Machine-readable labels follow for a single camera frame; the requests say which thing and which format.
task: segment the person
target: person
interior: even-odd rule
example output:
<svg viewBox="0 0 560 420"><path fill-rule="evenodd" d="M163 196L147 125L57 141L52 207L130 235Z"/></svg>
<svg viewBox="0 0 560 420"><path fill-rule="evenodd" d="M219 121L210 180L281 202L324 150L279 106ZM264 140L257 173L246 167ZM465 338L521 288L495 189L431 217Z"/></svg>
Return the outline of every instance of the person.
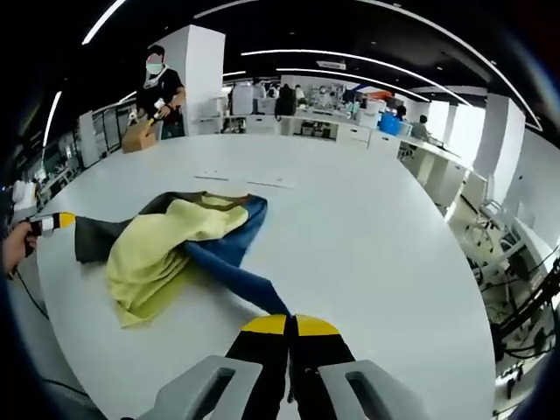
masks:
<svg viewBox="0 0 560 420"><path fill-rule="evenodd" d="M298 106L306 104L305 92L301 88L301 85L296 85L296 102Z"/></svg>
<svg viewBox="0 0 560 420"><path fill-rule="evenodd" d="M426 115L420 115L420 121L413 122L411 124L412 131L410 132L410 135L414 138L427 141L428 138L430 137L428 135L428 129L426 129L427 122L428 122L428 117Z"/></svg>
<svg viewBox="0 0 560 420"><path fill-rule="evenodd" d="M405 116L406 116L406 107L404 105L399 105L398 107L396 107L396 117L399 120L404 121Z"/></svg>
<svg viewBox="0 0 560 420"><path fill-rule="evenodd" d="M14 230L2 243L2 262L3 273L10 274L18 264L26 257L26 246L28 243L31 249L37 247L37 238L32 235L32 225L23 221L16 225Z"/></svg>
<svg viewBox="0 0 560 420"><path fill-rule="evenodd" d="M333 99L327 93L326 86L321 86L318 89L318 105L322 108L328 108L333 105Z"/></svg>
<svg viewBox="0 0 560 420"><path fill-rule="evenodd" d="M156 114L163 120L161 138L185 135L185 125L180 107L185 102L185 86L178 73L165 64L165 49L153 45L148 49L146 60L146 80L137 90L137 118L153 118ZM163 101L161 108L156 102Z"/></svg>
<svg viewBox="0 0 560 420"><path fill-rule="evenodd" d="M259 101L266 98L266 90L260 79L253 79L253 114L259 112Z"/></svg>

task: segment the blue bin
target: blue bin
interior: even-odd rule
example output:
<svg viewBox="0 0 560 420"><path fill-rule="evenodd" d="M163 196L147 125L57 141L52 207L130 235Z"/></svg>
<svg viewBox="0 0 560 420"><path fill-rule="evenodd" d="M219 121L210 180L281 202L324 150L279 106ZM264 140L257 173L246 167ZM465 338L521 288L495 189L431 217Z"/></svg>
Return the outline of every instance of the blue bin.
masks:
<svg viewBox="0 0 560 420"><path fill-rule="evenodd" d="M387 112L381 116L381 120L379 122L379 130L383 131L384 133L391 134L396 136L401 129L401 120L399 120L396 116Z"/></svg>

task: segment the black ceiling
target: black ceiling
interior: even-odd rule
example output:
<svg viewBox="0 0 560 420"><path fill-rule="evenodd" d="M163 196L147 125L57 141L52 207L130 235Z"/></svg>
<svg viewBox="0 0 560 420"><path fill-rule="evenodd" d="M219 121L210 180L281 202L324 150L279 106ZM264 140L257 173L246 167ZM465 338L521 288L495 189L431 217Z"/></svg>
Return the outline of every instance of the black ceiling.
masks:
<svg viewBox="0 0 560 420"><path fill-rule="evenodd" d="M21 78L24 92L16 99L12 120L20 122L16 133L22 141L45 127L53 97L59 90L63 93L51 138L68 130L81 113L118 101L136 90L144 77L146 46L189 24L226 34L225 72L246 70L248 75L271 75L277 67L317 68L316 60L321 56L316 55L240 55L259 49L309 48L386 61L442 85L485 87L511 95L508 87L461 45L426 24L369 3L260 0L193 19L197 13L228 1L128 0L90 44L81 45L91 26L113 2L52 1L34 4L29 7L32 10L21 10L26 25L25 28L20 25L15 31L22 45L13 46L12 56L16 57L17 77ZM546 137L557 134L536 84L523 69L522 59L512 52L510 35L514 32L530 46L537 46L534 50L548 50L543 50L539 41L524 37L522 25L516 25L515 18L507 18L510 28L507 32L496 20L495 11L499 8L495 3L491 10L486 6L481 9L476 2L399 0L399 3L404 9L442 25L495 60L545 122ZM355 59L345 62L352 74L403 88L426 86L423 81L383 66ZM549 60L547 64L549 72L556 70L555 63Z"/></svg>

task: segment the cardboard box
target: cardboard box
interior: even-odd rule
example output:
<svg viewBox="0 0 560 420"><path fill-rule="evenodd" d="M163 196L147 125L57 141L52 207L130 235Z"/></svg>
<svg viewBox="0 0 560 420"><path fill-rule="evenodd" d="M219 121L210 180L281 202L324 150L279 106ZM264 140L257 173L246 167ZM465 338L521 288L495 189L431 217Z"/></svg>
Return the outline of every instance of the cardboard box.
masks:
<svg viewBox="0 0 560 420"><path fill-rule="evenodd" d="M147 121L129 126L122 139L122 152L143 151L156 144L156 135L151 132L151 126Z"/></svg>

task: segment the chair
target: chair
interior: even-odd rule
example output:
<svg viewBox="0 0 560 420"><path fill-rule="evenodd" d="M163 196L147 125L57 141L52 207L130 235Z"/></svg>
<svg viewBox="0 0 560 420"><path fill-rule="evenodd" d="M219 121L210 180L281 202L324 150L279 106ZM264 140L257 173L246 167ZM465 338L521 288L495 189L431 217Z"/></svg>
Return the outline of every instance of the chair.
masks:
<svg viewBox="0 0 560 420"><path fill-rule="evenodd" d="M490 231L494 228L500 228L503 220L501 216L505 213L500 203L494 200L494 177L488 176L488 180L484 186L484 198L477 209L477 218L474 223L470 223L465 228L465 233L474 234L480 232L480 237L475 239L476 246L482 245L482 242L490 244L490 252L494 252L494 240L490 236Z"/></svg>

